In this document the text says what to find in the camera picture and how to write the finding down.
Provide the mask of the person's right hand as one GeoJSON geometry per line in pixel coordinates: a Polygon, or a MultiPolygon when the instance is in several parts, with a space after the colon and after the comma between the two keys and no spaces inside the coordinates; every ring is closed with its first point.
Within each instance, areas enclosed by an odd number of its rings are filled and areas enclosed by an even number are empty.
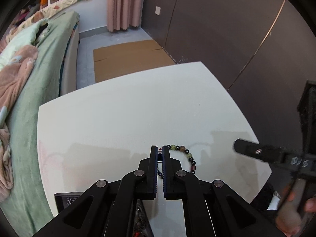
{"type": "MultiPolygon", "coordinates": [[[[295,191],[292,190],[287,198],[287,201],[284,203],[275,218],[276,227],[286,236],[293,236],[299,233],[300,225],[302,223],[300,214],[293,206],[295,195],[295,191]]],[[[315,196],[306,201],[304,205],[304,212],[315,213],[315,196]]]]}

